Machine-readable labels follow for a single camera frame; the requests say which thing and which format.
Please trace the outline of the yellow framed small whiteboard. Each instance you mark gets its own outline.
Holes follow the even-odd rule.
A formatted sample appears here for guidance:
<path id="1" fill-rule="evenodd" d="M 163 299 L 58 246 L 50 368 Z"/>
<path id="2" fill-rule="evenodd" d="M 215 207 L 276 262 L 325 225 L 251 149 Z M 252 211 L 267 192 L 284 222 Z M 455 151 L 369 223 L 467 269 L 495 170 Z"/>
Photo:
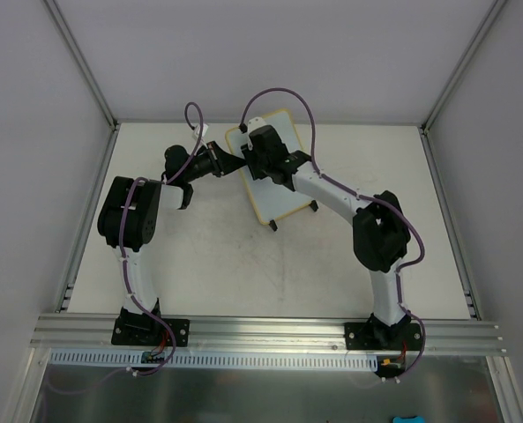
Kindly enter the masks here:
<path id="1" fill-rule="evenodd" d="M 307 153 L 298 136 L 292 115 L 287 109 L 278 109 L 260 117 L 277 130 L 289 154 Z M 305 207 L 310 208 L 310 202 L 314 200 L 304 194 L 293 192 L 283 185 L 275 184 L 269 176 L 254 180 L 247 166 L 242 167 L 239 173 L 254 212 L 262 225 L 269 226 L 269 221 L 272 219 L 276 222 Z"/>

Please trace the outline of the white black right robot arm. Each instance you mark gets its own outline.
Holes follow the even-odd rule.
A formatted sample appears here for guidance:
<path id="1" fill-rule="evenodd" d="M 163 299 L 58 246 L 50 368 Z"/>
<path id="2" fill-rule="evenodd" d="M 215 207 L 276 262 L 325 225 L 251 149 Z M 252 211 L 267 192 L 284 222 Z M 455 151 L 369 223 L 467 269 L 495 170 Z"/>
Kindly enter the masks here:
<path id="1" fill-rule="evenodd" d="M 370 272 L 374 339 L 387 349 L 402 342 L 409 317 L 402 305 L 398 267 L 410 233 L 398 198 L 388 190 L 373 197 L 358 194 L 318 173 L 309 154 L 289 151 L 278 131 L 265 121 L 242 123 L 239 130 L 248 137 L 242 153 L 254 179 L 270 178 L 325 205 L 351 225 L 355 257 Z"/>

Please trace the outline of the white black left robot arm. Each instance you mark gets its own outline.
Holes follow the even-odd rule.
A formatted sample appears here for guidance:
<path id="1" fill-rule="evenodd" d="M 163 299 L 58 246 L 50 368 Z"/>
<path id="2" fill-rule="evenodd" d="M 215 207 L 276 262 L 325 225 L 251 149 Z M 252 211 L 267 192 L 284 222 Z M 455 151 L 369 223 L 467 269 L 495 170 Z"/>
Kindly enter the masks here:
<path id="1" fill-rule="evenodd" d="M 132 330 L 145 344 L 158 341 L 163 332 L 159 297 L 142 264 L 160 208 L 184 210 L 193 197 L 192 182 L 209 174 L 232 174 L 246 165 L 244 159 L 225 152 L 214 141 L 193 154 L 180 145 L 170 146 L 164 158 L 158 181 L 115 177 L 97 219 L 98 233 L 115 251 L 123 276 L 126 300 L 117 319 L 119 330 Z"/>

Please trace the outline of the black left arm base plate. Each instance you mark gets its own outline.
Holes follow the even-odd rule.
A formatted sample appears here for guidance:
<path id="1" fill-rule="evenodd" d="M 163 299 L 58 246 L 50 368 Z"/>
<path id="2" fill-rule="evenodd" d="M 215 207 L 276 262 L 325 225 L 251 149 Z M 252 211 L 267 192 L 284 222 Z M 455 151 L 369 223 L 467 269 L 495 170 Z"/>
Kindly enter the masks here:
<path id="1" fill-rule="evenodd" d="M 163 318 L 176 340 L 176 347 L 187 347 L 190 335 L 188 319 Z M 125 314 L 115 320 L 110 343 L 121 346 L 159 346 L 163 336 L 168 335 L 163 324 L 148 315 Z"/>

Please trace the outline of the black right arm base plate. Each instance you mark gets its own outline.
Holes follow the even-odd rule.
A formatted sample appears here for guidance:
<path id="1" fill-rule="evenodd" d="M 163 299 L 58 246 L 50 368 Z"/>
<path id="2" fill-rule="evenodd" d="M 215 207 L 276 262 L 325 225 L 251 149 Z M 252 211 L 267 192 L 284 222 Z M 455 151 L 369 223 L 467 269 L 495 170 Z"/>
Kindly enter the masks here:
<path id="1" fill-rule="evenodd" d="M 423 334 L 418 323 L 409 323 L 384 335 L 375 334 L 371 323 L 347 322 L 343 329 L 349 351 L 402 351 L 406 347 L 411 352 L 418 352 L 423 347 Z"/>

